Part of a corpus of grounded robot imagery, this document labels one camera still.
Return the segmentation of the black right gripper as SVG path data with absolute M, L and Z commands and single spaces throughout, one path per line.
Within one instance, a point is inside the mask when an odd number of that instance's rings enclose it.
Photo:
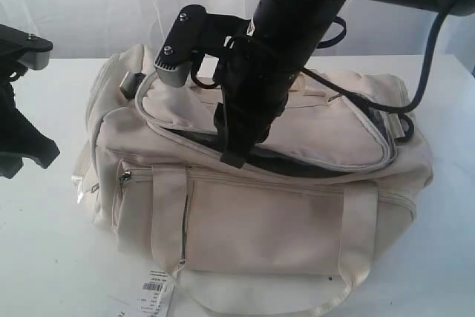
M 308 60 L 301 39 L 236 35 L 227 44 L 230 54 L 219 59 L 214 82 L 223 99 L 214 112 L 220 161 L 242 168 L 249 152 L 269 135 L 284 111 L 289 90 Z

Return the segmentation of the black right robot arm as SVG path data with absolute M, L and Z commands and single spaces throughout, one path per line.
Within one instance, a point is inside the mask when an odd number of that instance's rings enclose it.
M 372 102 L 343 88 L 359 108 L 406 114 L 422 100 L 428 83 L 436 41 L 449 15 L 474 12 L 474 0 L 366 0 L 434 12 L 420 80 L 412 100 L 402 107 Z M 222 162 L 240 168 L 250 151 L 263 142 L 284 110 L 288 93 L 312 52 L 347 0 L 260 0 L 247 29 L 238 30 L 226 46 L 220 65 L 223 101 L 214 123 Z

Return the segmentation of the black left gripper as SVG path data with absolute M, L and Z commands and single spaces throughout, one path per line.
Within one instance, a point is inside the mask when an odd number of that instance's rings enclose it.
M 29 158 L 47 169 L 59 156 L 56 143 L 43 135 L 16 108 L 10 81 L 1 80 L 1 176 L 12 179 Z

